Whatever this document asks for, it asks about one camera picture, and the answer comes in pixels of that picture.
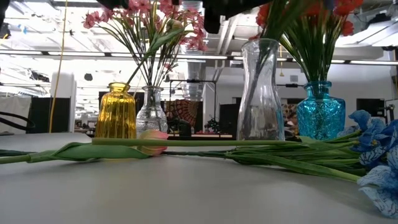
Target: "glass bottle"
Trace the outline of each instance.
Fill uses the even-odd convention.
[[[304,88],[307,99],[297,105],[298,130],[301,136],[317,140],[337,137],[344,130],[346,103],[329,95],[331,82],[309,82]]]
[[[242,47],[244,90],[237,140],[285,140],[282,107],[275,84],[278,42],[250,40]]]
[[[145,86],[144,106],[137,114],[137,135],[148,129],[167,132],[167,118],[160,105],[160,92],[157,86]]]
[[[110,93],[101,100],[96,138],[136,138],[136,101],[125,83],[110,83]]]

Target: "wall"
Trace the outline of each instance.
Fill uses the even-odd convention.
[[[387,52],[384,53],[379,60],[389,60]],[[235,68],[234,72],[243,74],[242,69]],[[305,84],[306,79],[304,74],[300,73],[299,69],[283,69],[283,77],[280,76],[280,69],[276,72],[277,84],[284,85],[290,83],[290,75],[299,75],[298,84]],[[221,74],[222,78],[228,79],[237,77],[231,74],[231,69],[228,73]],[[217,86],[217,112],[219,104],[232,103],[233,97],[241,97],[243,94],[243,76],[235,84],[228,85],[219,83]],[[391,82],[391,67],[388,66],[372,66],[372,65],[332,65],[329,71],[328,80],[333,83],[330,94],[334,97],[342,98],[346,101],[346,126],[354,125],[355,122],[348,118],[352,112],[356,110],[357,98],[380,98],[385,100],[393,99],[395,95],[394,86]],[[278,87],[278,94],[280,98],[305,98],[306,92],[303,88],[286,88]],[[213,112],[213,106],[205,102],[206,110],[204,111],[205,121],[208,120],[208,115]]]

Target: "desk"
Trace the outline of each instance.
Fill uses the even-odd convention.
[[[4,136],[0,146],[37,151],[69,141],[90,138]],[[1,165],[0,198],[2,224],[397,223],[355,183],[200,157]]]

